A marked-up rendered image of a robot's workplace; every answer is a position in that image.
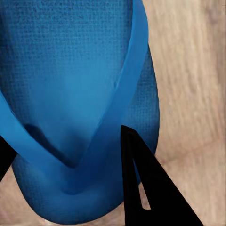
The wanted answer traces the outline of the sandal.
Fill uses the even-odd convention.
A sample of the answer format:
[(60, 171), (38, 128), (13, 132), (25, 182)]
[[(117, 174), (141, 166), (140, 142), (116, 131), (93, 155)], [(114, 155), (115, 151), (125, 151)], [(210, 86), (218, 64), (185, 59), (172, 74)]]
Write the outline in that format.
[(159, 121), (142, 0), (0, 0), (0, 135), (40, 217), (79, 225), (122, 204), (121, 125), (155, 156)]

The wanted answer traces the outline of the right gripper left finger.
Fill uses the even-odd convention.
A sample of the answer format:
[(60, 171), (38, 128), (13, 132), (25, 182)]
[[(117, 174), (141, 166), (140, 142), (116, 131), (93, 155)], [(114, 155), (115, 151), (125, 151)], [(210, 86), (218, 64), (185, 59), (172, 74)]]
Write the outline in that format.
[(0, 182), (17, 156), (17, 152), (0, 135)]

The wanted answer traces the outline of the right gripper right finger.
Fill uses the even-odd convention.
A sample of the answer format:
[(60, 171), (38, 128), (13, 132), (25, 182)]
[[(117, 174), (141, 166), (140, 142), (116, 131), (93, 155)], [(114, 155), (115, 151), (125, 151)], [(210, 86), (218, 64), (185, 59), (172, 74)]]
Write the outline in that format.
[[(151, 210), (142, 207), (136, 164)], [(125, 226), (204, 226), (142, 137), (121, 125)]]

